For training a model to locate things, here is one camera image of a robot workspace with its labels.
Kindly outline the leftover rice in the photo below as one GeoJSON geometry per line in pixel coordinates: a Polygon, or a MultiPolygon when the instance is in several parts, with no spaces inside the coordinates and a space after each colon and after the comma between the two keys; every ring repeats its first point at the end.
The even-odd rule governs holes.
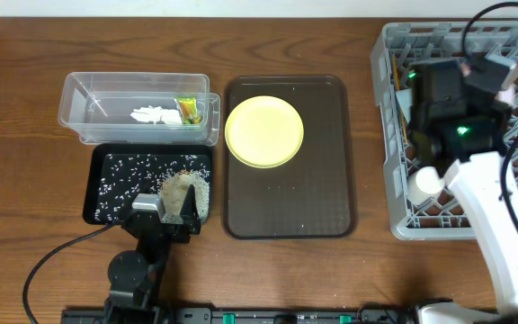
{"type": "Polygon", "coordinates": [[[204,223],[209,217],[210,184],[204,179],[201,171],[182,170],[169,177],[162,184],[161,197],[165,207],[162,222],[178,224],[182,219],[180,211],[189,187],[195,189],[195,202],[200,220],[204,223]]]}

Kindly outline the green snack wrapper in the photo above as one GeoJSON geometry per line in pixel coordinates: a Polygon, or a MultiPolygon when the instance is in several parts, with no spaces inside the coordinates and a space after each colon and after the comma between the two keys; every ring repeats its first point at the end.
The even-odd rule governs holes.
{"type": "Polygon", "coordinates": [[[176,97],[174,101],[183,124],[201,123],[202,117],[197,109],[197,100],[195,97],[176,97]]]}

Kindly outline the yellow plate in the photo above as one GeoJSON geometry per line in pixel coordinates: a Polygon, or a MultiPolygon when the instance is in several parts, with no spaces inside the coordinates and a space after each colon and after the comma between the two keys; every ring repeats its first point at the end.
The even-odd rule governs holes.
{"type": "Polygon", "coordinates": [[[229,113],[225,141],[230,153],[243,164],[273,168],[299,152],[304,133],[303,120],[290,103],[259,95],[244,100],[229,113]]]}

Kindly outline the white cup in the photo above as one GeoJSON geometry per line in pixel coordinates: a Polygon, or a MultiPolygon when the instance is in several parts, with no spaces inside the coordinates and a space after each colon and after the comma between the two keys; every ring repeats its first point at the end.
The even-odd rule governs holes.
{"type": "Polygon", "coordinates": [[[433,166],[422,167],[407,179],[407,199],[420,205],[429,199],[438,198],[444,186],[444,180],[433,166]]]}

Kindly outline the wooden chopstick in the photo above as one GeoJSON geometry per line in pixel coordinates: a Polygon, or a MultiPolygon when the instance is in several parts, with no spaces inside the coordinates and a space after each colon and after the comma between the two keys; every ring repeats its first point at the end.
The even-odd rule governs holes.
{"type": "Polygon", "coordinates": [[[401,130],[403,133],[403,141],[404,141],[405,145],[408,145],[408,137],[407,137],[407,133],[406,133],[406,118],[405,118],[403,109],[401,108],[399,101],[397,99],[397,92],[400,90],[400,83],[399,83],[396,56],[395,56],[395,54],[391,54],[390,57],[391,57],[391,65],[392,65],[393,79],[394,79],[394,85],[395,85],[396,104],[397,104],[397,108],[399,111],[399,119],[400,119],[401,130]]]}

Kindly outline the blue bowl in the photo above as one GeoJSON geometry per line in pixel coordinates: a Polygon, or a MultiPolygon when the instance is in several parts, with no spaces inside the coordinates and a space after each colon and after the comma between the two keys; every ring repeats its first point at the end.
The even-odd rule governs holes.
{"type": "Polygon", "coordinates": [[[397,116],[400,118],[404,125],[407,125],[411,120],[411,107],[413,104],[412,89],[407,88],[404,90],[397,90],[395,95],[397,116]]]}

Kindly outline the white bowl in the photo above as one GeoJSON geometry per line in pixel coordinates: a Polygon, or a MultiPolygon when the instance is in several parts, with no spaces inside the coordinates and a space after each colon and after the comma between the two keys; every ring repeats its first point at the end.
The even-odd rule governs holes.
{"type": "Polygon", "coordinates": [[[508,104],[515,107],[515,84],[510,84],[505,90],[501,90],[496,94],[495,99],[498,102],[508,104]]]}

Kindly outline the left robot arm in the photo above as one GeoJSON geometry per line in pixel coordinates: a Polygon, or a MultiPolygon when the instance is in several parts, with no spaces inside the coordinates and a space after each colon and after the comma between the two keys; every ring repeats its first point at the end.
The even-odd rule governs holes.
{"type": "Polygon", "coordinates": [[[115,256],[108,266],[111,283],[103,322],[175,323],[175,311],[161,306],[159,288],[173,243],[188,243],[201,232],[195,188],[188,187],[179,223],[161,221],[164,201],[159,194],[137,193],[122,208],[117,224],[138,240],[133,250],[115,256]]]}

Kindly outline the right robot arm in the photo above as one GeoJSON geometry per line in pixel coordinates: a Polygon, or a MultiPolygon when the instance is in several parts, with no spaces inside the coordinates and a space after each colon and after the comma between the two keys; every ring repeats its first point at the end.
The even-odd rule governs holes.
{"type": "Polygon", "coordinates": [[[453,301],[417,306],[419,323],[518,323],[518,185],[504,134],[518,64],[473,56],[428,59],[408,72],[415,156],[434,167],[474,230],[496,293],[496,312],[453,301]]]}

